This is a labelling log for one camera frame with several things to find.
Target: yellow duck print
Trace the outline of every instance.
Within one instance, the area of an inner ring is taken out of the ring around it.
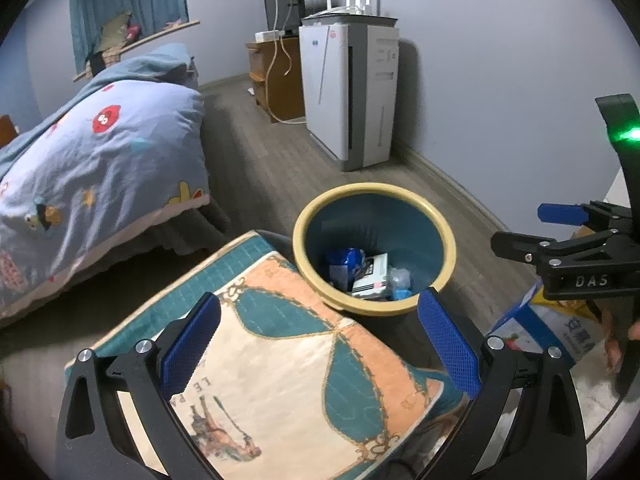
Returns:
[[[185,181],[182,181],[180,184],[178,184],[178,190],[180,190],[180,195],[170,198],[169,202],[166,203],[167,205],[179,204],[180,202],[187,202],[187,200],[200,198],[201,196],[204,195],[204,190],[201,187],[196,189],[196,191],[194,191],[193,194],[191,194],[189,190],[189,185]]]

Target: wooden nightstand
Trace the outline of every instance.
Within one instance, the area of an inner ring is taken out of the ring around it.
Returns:
[[[300,68],[300,43],[298,38],[282,40],[287,52],[291,56],[291,70],[289,58],[282,51],[278,42],[278,55],[269,74],[269,107],[267,107],[265,78],[273,59],[275,41],[264,43],[247,43],[249,51],[249,77],[254,84],[255,103],[269,115],[271,122],[276,119],[271,111],[283,120],[295,119],[305,115],[305,100],[302,94],[302,69]]]
[[[9,142],[15,139],[18,133],[8,115],[0,116],[0,148],[4,148]]]

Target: trash can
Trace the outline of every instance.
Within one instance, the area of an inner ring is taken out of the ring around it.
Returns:
[[[410,298],[367,301],[327,283],[325,253],[354,247],[367,256],[387,253],[388,264],[408,269]],[[417,305],[418,294],[441,290],[456,265],[456,242],[444,216],[423,197],[389,184],[347,184],[312,200],[293,230],[293,253],[300,274],[322,300],[337,310],[365,316],[395,316]]]

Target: red cartoon character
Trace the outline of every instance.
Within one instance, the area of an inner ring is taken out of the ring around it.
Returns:
[[[103,134],[120,117],[120,105],[107,106],[94,117],[94,134]]]

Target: green light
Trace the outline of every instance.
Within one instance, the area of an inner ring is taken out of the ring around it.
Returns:
[[[611,140],[632,140],[633,142],[640,141],[640,127],[631,128],[626,132],[619,134],[617,136],[611,136]]]

